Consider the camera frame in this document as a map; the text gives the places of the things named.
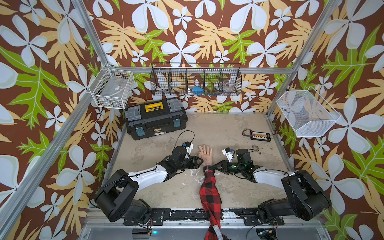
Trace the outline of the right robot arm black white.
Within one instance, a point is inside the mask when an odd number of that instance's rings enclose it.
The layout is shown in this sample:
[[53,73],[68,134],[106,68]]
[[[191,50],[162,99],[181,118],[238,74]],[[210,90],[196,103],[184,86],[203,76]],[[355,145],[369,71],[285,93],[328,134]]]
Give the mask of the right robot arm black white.
[[227,159],[213,167],[223,174],[240,174],[241,179],[285,191],[285,198],[267,200],[258,206],[256,216],[259,222],[266,223],[282,216],[296,216],[309,221],[332,205],[330,198],[307,171],[289,172],[258,166],[252,161],[250,153],[249,149],[235,151],[226,148],[223,154]]

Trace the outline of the black wrist watch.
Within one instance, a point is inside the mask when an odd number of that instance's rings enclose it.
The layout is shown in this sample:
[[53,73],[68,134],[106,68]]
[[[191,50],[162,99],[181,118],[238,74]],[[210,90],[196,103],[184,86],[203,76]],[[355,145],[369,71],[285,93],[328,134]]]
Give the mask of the black wrist watch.
[[216,172],[216,170],[213,166],[204,166],[203,171],[204,172],[212,171],[213,173]]

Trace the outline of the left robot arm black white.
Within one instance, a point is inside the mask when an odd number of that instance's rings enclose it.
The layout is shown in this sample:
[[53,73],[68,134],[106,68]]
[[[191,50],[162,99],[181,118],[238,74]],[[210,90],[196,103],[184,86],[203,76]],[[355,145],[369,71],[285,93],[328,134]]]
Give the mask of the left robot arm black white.
[[134,224],[149,223],[153,210],[144,200],[135,199],[137,192],[170,180],[178,171],[198,169],[204,160],[191,156],[190,152],[189,147],[178,146],[171,155],[147,170],[131,173],[123,169],[117,170],[96,191],[96,206],[111,223],[124,218]]

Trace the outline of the forearm in red plaid sleeve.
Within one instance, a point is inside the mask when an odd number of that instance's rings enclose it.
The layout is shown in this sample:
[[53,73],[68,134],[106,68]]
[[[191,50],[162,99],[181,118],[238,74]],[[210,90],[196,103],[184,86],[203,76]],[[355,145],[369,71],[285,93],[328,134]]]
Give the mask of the forearm in red plaid sleeve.
[[224,240],[221,232],[221,197],[216,188],[216,178],[212,171],[204,172],[205,179],[200,188],[202,207],[210,222],[205,240]]

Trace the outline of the person's bare hand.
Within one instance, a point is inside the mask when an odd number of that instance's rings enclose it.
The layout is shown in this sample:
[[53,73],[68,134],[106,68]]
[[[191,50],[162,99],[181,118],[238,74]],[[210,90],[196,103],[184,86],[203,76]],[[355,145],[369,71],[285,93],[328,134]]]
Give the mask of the person's bare hand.
[[199,147],[199,158],[203,160],[201,166],[212,166],[213,165],[213,155],[212,148],[209,146],[203,145]]

